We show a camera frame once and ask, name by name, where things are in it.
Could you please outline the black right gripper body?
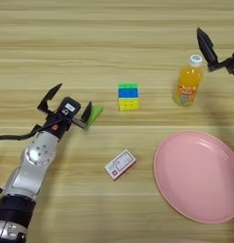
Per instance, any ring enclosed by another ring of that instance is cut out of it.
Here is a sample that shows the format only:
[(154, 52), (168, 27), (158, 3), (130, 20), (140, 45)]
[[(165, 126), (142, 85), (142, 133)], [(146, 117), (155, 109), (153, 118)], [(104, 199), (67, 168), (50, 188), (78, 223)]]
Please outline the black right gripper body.
[(214, 57), (208, 63), (209, 71), (215, 71), (221, 68), (225, 68), (229, 74), (234, 76), (234, 52), (231, 57), (225, 59), (222, 62), (219, 62), (217, 55), (214, 55)]

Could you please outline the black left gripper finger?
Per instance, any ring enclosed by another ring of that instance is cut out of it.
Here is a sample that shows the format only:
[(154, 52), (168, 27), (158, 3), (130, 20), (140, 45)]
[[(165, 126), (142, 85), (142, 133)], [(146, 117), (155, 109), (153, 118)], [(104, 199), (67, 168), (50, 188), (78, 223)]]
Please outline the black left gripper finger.
[(92, 113), (92, 103), (89, 103), (81, 115), (81, 121), (83, 123), (83, 127), (87, 126), (91, 113)]
[(37, 109), (46, 113), (46, 114), (52, 114), (52, 111), (48, 108), (48, 101), (51, 101), (55, 94), (58, 92), (58, 90), (61, 88), (62, 84), (57, 84), (56, 86), (52, 87), (48, 90), (46, 95), (43, 97), (39, 105), (37, 106)]

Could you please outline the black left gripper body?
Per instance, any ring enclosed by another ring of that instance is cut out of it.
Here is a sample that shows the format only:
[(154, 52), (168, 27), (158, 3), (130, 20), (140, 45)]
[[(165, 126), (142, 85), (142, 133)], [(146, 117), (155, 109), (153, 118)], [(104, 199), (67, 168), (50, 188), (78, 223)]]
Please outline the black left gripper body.
[(86, 118), (81, 117), (80, 119), (77, 119), (75, 113), (72, 113), (67, 108), (63, 108), (48, 115), (45, 124), (40, 131), (48, 132), (60, 140), (63, 137), (63, 134), (69, 130), (72, 123), (84, 129), (86, 127)]

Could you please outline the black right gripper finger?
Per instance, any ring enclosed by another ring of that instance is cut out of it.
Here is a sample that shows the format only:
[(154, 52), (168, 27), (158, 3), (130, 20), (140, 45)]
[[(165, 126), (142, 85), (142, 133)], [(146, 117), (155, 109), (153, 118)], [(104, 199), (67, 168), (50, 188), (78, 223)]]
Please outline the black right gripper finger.
[(208, 70), (215, 70), (218, 65), (218, 57), (213, 49), (213, 44), (208, 35), (200, 28), (197, 29), (197, 41), (198, 46), (207, 61)]

